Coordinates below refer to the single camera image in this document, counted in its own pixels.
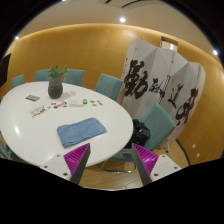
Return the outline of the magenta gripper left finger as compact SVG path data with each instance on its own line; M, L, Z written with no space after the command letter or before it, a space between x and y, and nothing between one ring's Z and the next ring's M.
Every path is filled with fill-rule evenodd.
M42 166L42 169L74 184L78 184L89 156L90 144L87 143L65 155L56 154Z

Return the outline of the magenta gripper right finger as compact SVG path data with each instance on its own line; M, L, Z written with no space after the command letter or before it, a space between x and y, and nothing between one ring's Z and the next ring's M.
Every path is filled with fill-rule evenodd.
M156 155L137 144L132 144L131 151L143 185L181 170L181 167L165 154Z

